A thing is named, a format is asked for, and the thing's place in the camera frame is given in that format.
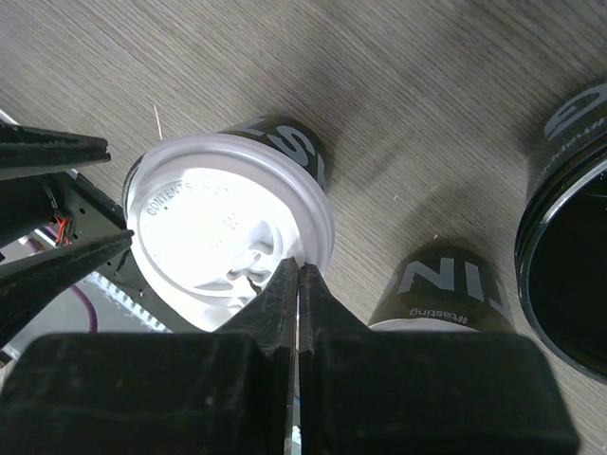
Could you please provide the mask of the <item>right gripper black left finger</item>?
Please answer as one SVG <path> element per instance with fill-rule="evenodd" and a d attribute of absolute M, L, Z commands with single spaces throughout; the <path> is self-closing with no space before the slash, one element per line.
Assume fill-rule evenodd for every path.
<path fill-rule="evenodd" d="M 299 267 L 212 333 L 54 334 L 1 393 L 5 454 L 286 454 Z"/>

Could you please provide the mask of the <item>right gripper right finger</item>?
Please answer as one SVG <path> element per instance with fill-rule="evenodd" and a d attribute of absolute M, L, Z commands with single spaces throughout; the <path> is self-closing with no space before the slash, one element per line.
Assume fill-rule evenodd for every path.
<path fill-rule="evenodd" d="M 540 348 L 516 334 L 373 331 L 299 275 L 305 454 L 575 454 Z"/>

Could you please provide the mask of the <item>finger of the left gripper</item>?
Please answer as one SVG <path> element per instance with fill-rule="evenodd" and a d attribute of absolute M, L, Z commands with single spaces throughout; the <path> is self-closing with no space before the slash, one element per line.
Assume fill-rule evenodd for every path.
<path fill-rule="evenodd" d="M 123 230 L 2 265 L 1 344 L 9 344 L 67 288 L 127 250 L 133 235 Z"/>

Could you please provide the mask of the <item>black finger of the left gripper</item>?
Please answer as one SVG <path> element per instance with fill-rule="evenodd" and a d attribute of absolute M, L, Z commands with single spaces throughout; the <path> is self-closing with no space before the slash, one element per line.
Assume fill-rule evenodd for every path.
<path fill-rule="evenodd" d="M 1 179 L 11 180 L 107 162 L 106 139 L 1 122 Z"/>

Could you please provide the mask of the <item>white cup lid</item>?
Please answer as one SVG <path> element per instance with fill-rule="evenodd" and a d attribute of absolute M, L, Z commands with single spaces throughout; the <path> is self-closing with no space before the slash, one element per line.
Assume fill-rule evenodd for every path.
<path fill-rule="evenodd" d="M 369 328 L 376 332 L 475 332 L 473 328 L 434 318 L 390 319 L 374 323 Z"/>
<path fill-rule="evenodd" d="M 149 155 L 128 193 L 131 251 L 156 294 L 211 332 L 265 289 L 284 259 L 325 270 L 335 243 L 325 192 L 290 158 L 235 136 Z"/>

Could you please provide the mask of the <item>black paper coffee cup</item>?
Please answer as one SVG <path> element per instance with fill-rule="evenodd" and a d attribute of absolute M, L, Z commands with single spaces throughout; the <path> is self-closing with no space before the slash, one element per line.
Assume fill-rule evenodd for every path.
<path fill-rule="evenodd" d="M 239 137 L 277 151 L 303 168 L 321 190 L 327 192 L 328 151 L 320 137 L 305 123 L 285 115 L 264 115 L 231 126 L 215 135 Z M 140 155 L 124 179 L 121 192 L 123 216 L 127 217 L 128 193 L 132 182 L 141 168 L 141 163 L 149 155 L 164 153 L 171 146 L 186 142 L 191 142 L 196 150 L 209 151 L 211 136 L 212 134 L 197 134 L 161 140 L 155 147 Z"/>

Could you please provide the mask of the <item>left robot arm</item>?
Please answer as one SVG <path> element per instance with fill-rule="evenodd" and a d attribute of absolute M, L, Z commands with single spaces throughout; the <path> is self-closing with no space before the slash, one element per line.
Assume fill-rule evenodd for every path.
<path fill-rule="evenodd" d="M 106 139 L 1 123 L 1 244 L 52 221 L 68 221 L 60 176 L 110 160 Z M 59 244 L 1 267 L 1 343 L 21 332 L 59 294 L 132 244 L 121 228 L 102 237 Z"/>

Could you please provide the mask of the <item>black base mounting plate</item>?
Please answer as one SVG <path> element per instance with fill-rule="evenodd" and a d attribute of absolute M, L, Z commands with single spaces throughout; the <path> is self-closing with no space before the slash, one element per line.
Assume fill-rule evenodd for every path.
<path fill-rule="evenodd" d="M 69 219 L 66 239 L 73 243 L 107 237 L 125 230 L 122 207 L 79 173 L 53 175 Z M 110 302 L 145 328 L 163 333 L 196 333 L 143 278 L 127 249 L 107 260 L 87 280 L 101 289 Z"/>

